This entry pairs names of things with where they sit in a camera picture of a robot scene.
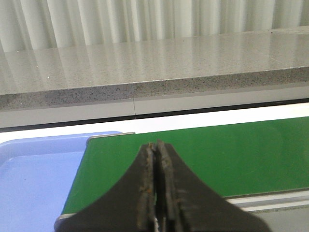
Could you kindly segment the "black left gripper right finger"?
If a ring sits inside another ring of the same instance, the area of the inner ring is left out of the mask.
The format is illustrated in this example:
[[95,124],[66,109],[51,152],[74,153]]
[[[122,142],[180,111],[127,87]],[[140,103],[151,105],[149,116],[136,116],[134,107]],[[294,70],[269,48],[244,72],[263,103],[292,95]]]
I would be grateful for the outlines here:
[[171,144],[156,146],[158,220],[164,232],[267,232],[260,218],[229,203],[202,182]]

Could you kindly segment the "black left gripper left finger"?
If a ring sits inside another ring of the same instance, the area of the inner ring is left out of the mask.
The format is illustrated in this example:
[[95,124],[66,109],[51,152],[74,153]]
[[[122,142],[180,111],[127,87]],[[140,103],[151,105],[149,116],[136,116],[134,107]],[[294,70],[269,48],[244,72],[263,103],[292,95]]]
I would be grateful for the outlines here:
[[154,152],[142,145],[125,174],[105,194],[55,223],[57,232],[155,231]]

